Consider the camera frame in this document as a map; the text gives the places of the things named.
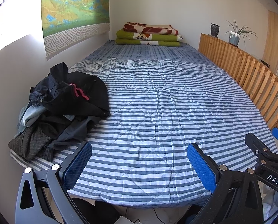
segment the mattress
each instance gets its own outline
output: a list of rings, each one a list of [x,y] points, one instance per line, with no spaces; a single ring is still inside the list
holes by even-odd
[[[86,140],[92,157],[68,192],[136,208],[203,204],[205,190],[186,156],[197,143],[231,170],[254,167],[245,145],[249,132],[278,153],[260,112],[241,87],[191,46],[115,45],[109,41],[72,71],[99,76],[107,85],[110,116]],[[77,149],[57,153],[52,163],[35,158],[19,164],[48,169]]]

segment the plant pot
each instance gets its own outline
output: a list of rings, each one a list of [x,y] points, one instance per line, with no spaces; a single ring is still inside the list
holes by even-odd
[[[230,44],[238,46],[240,38],[241,38],[240,34],[237,34],[237,33],[233,32],[233,31],[229,32],[229,43]]]
[[[219,33],[219,30],[220,30],[220,26],[219,25],[216,25],[216,24],[212,24],[211,25],[211,35],[212,36],[217,37],[217,35]]]

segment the folded blanket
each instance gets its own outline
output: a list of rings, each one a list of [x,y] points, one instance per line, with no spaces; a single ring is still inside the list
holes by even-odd
[[[141,44],[141,45],[159,45],[159,46],[180,47],[180,42],[177,42],[177,41],[145,41],[145,40],[116,39],[115,42],[117,45]]]
[[[146,41],[181,41],[181,35],[157,35],[127,32],[123,29],[116,33],[117,38],[127,40],[146,40]]]
[[[158,34],[158,35],[178,35],[178,31],[171,25],[147,25],[138,23],[126,23],[124,31],[143,34]]]

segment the pink strap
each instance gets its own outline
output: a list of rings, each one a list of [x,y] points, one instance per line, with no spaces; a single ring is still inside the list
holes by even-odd
[[[82,96],[83,98],[85,98],[87,101],[90,100],[90,98],[84,94],[84,92],[83,92],[83,90],[82,90],[81,88],[77,88],[77,85],[76,85],[76,84],[71,83],[70,85],[73,85],[73,86],[74,86],[74,92],[75,92],[76,97],[79,97],[79,94],[78,94],[78,91],[79,91],[79,92],[81,93],[81,96]]]

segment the screw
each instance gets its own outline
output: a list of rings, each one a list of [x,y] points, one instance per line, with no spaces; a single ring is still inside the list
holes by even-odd
[[[32,169],[30,167],[25,169],[25,173],[30,173],[32,171]]]
[[[254,173],[254,170],[252,169],[252,168],[248,168],[248,173],[250,173],[250,174],[253,174]]]
[[[226,171],[227,170],[227,167],[225,165],[220,165],[219,168],[220,168],[221,171]]]
[[[53,166],[52,166],[52,170],[58,170],[59,169],[59,164],[54,164]]]

